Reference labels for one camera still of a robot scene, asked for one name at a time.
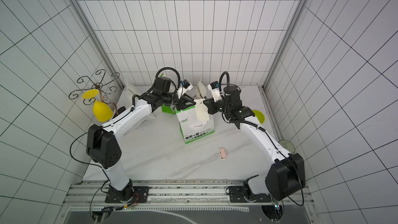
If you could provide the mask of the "green white bag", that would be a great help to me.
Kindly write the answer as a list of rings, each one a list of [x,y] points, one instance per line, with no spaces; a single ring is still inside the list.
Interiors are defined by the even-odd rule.
[[[157,77],[155,80],[154,90],[163,100],[162,112],[175,115],[175,111],[172,109],[171,104],[173,102],[173,94],[176,91],[174,82],[167,77]]]
[[[209,114],[210,120],[203,124],[197,120],[195,106],[182,111],[176,111],[179,121],[180,131],[185,144],[191,143],[215,132],[213,117]]]

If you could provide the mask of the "pink stapler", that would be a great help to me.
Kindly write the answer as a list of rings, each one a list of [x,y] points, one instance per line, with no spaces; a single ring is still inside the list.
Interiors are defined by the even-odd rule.
[[[220,151],[221,160],[224,160],[224,159],[226,158],[226,151],[225,151],[225,149],[222,147],[222,148],[219,149],[219,151]]]

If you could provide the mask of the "white paper bag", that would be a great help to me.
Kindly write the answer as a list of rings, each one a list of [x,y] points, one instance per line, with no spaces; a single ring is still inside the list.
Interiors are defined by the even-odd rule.
[[[122,90],[121,96],[119,97],[117,106],[118,106],[118,113],[122,114],[126,110],[130,110],[133,105],[133,96],[140,96],[144,91],[139,90],[136,86],[133,86],[128,81],[125,81],[125,87]],[[136,125],[140,125],[146,121],[153,121],[156,120],[156,116],[153,113],[145,116],[141,120],[137,122]]]

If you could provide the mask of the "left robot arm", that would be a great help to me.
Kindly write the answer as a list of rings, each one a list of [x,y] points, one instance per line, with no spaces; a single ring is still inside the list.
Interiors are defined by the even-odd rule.
[[[152,114],[157,108],[176,106],[185,109],[187,103],[195,104],[186,93],[193,86],[185,79],[170,92],[174,82],[167,77],[157,77],[154,85],[145,93],[133,95],[132,106],[116,118],[102,126],[92,125],[87,137],[87,155],[99,166],[110,182],[110,187],[119,194],[132,194],[132,181],[125,173],[120,162],[122,150],[118,141],[142,119]]]

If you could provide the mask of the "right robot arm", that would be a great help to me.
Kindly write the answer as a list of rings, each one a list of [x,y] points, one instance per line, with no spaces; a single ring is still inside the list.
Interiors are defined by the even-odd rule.
[[[305,187],[305,166],[303,158],[282,147],[262,126],[254,111],[244,106],[238,86],[209,85],[212,97],[204,104],[208,113],[221,113],[226,123],[234,124],[258,145],[267,159],[265,175],[255,175],[243,183],[243,195],[248,202],[267,195],[276,201],[289,198]]]

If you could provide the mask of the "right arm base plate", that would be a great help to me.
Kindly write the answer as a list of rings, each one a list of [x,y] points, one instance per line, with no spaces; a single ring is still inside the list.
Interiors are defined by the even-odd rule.
[[[254,195],[245,186],[230,186],[226,189],[231,203],[271,203],[271,197],[267,194]]]

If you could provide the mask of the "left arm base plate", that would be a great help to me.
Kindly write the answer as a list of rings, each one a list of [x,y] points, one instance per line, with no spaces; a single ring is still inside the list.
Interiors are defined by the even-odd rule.
[[[106,194],[105,203],[146,203],[149,195],[149,187],[127,186],[122,191],[117,191],[112,186]]]

